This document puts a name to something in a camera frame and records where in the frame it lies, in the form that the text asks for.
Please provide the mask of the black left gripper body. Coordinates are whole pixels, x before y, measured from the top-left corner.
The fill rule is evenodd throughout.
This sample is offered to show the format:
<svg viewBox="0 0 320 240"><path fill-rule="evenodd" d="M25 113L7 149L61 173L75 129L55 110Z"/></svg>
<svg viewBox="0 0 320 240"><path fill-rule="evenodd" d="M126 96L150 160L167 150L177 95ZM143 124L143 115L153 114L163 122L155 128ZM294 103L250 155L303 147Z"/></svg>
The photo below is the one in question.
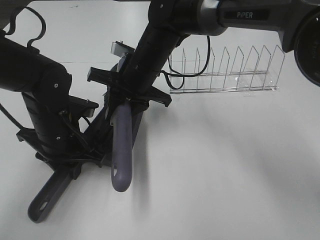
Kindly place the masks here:
<svg viewBox="0 0 320 240"><path fill-rule="evenodd" d="M58 112L51 112L46 107L28 107L27 110L33 128L21 129L17 137L19 141L27 142L53 169L58 165L97 164L100 161L100 152L80 131L79 119L88 117L73 117L67 108Z"/></svg>

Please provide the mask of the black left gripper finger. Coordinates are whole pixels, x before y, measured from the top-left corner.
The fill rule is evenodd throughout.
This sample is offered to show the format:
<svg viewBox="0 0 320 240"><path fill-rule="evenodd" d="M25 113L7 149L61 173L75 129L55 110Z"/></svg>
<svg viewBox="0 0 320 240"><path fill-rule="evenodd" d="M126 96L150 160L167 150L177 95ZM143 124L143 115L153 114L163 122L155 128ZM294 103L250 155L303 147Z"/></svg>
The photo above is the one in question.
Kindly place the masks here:
<svg viewBox="0 0 320 240"><path fill-rule="evenodd" d="M78 162L71 167L71 178L73 180L76 180L79 177L79 175L81 174L82 165L83 164L81 162Z"/></svg>

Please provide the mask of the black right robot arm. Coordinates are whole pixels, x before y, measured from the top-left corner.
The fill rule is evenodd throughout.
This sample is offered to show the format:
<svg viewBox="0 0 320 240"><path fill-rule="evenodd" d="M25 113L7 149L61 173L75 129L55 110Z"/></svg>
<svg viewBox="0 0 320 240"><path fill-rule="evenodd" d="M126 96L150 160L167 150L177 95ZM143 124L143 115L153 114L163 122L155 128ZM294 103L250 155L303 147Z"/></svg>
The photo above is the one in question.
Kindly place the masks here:
<svg viewBox="0 0 320 240"><path fill-rule="evenodd" d="M97 68L87 79L115 89L117 99L171 97L154 88L174 48L190 35L218 36L227 28L275 31L282 50L293 52L301 73L320 83L320 3L317 0L153 0L148 25L120 72Z"/></svg>

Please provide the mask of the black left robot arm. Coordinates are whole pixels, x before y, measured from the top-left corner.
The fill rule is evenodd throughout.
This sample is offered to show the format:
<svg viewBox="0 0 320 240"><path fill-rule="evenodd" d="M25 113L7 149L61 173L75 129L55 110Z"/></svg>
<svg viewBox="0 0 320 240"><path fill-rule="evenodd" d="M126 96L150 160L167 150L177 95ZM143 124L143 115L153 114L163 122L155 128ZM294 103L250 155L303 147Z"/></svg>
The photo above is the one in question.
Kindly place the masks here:
<svg viewBox="0 0 320 240"><path fill-rule="evenodd" d="M22 126L4 107L0 110L18 127L18 140L36 150L38 159L75 180L92 151L79 119L91 118L99 105L70 95L72 75L62 64L6 35L1 30L0 87L21 93L33 127Z"/></svg>

